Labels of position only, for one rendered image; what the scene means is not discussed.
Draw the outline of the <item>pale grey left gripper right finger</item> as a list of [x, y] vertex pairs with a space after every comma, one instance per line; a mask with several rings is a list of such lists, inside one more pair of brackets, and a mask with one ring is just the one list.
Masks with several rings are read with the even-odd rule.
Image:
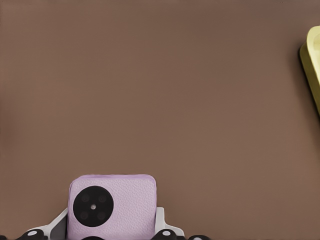
[[186, 240], [185, 233], [181, 228], [166, 223], [165, 209], [163, 207], [156, 208], [152, 240]]

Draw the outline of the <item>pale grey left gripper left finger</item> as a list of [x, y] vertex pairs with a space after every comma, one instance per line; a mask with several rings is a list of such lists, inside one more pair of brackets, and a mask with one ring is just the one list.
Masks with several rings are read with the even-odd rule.
[[27, 230], [16, 240], [66, 240], [68, 209], [64, 209], [49, 224]]

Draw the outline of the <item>lilac smartphone with round camera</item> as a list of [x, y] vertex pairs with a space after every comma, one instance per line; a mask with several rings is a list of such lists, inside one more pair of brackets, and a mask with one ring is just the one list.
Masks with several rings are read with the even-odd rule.
[[156, 208], [157, 186], [150, 175], [80, 176], [69, 187], [67, 239], [149, 240]]

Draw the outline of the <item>yellow-green tray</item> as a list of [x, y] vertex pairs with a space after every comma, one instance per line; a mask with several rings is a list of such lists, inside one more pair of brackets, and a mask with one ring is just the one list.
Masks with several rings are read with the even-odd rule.
[[320, 116], [320, 25], [312, 27], [299, 49], [300, 61]]

